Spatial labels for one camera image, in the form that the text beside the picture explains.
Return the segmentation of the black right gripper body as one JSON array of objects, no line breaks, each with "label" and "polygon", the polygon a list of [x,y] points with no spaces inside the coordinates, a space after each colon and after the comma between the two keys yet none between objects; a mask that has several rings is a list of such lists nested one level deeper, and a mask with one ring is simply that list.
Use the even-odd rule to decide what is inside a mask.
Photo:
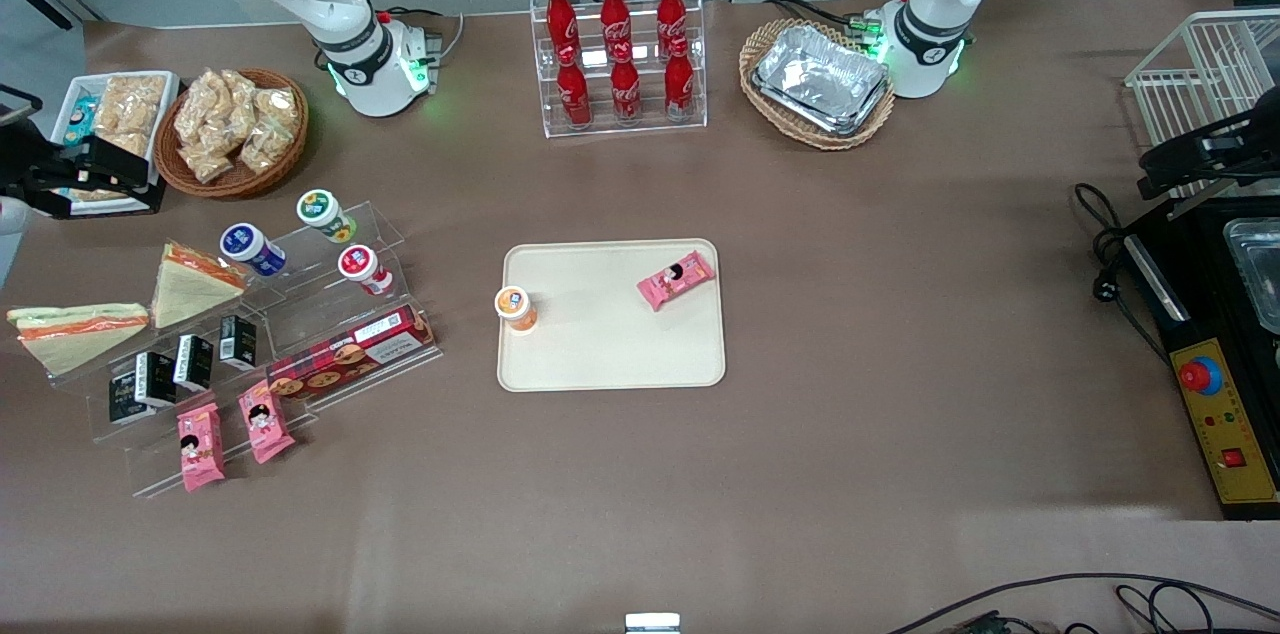
[{"label": "black right gripper body", "polygon": [[1,128],[1,191],[42,215],[70,215],[70,200],[54,191],[77,178],[74,161],[29,124]]}]

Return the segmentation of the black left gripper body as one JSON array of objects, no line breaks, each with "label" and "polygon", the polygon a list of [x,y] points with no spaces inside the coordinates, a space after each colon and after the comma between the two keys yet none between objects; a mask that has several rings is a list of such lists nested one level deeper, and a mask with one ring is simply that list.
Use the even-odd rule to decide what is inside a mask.
[{"label": "black left gripper body", "polygon": [[1139,159],[1138,192],[1153,200],[1198,181],[1252,184],[1277,178],[1276,104],[1258,104],[1155,146]]}]

